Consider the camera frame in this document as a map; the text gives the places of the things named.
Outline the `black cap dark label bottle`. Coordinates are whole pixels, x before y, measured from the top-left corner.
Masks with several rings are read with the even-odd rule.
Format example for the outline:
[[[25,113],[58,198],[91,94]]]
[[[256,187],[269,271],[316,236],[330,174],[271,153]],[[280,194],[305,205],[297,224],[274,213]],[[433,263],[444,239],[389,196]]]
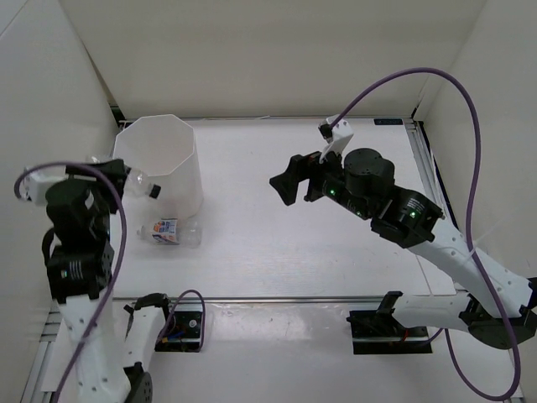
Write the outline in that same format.
[[[98,169],[98,165],[101,162],[107,162],[109,160],[115,159],[117,158],[113,158],[111,156],[106,155],[92,155],[86,158],[86,163]],[[129,195],[132,195],[134,197],[146,196],[154,200],[158,199],[161,192],[161,186],[153,183],[145,172],[137,168],[133,168],[129,165],[126,166],[127,181],[122,191],[127,192]]]

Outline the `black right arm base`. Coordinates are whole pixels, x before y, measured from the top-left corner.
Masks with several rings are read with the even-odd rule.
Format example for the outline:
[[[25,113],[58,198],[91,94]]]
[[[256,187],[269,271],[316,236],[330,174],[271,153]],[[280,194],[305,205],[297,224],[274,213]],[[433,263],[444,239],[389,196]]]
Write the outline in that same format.
[[[402,295],[401,291],[390,291],[378,308],[349,311],[354,355],[432,353],[426,327],[404,327],[393,318],[395,302]]]

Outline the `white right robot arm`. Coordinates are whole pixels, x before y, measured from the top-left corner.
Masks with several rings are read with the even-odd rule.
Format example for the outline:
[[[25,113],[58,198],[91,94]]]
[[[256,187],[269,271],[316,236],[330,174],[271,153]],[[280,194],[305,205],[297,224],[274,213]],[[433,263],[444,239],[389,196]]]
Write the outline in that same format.
[[[307,181],[305,200],[327,197],[370,223],[380,238],[429,261],[462,285],[454,296],[412,296],[390,291],[365,315],[373,335],[398,336],[415,327],[467,332],[497,349],[510,349],[536,334],[536,281],[516,275],[481,249],[470,250],[459,230],[423,194],[397,186],[394,164],[373,149],[297,154],[270,179],[283,203],[295,203]]]

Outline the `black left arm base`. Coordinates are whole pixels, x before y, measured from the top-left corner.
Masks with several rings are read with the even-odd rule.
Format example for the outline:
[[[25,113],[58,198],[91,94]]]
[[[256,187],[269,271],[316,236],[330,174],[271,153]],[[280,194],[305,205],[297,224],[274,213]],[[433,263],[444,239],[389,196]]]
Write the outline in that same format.
[[[206,304],[180,303],[164,336],[155,344],[161,353],[200,353],[206,336]]]

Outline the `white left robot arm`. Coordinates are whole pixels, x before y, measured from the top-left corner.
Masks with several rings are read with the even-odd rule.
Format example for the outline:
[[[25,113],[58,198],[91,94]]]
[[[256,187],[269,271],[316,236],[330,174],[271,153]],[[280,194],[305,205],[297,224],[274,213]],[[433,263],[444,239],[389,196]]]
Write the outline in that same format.
[[[110,216],[125,217],[123,192],[133,169],[122,160],[73,164],[45,192],[52,222],[43,238],[51,296],[73,347],[53,395],[55,402],[150,402],[148,366],[158,336],[173,332],[167,295],[153,293],[124,307],[117,332],[112,288],[124,250],[110,241]]]

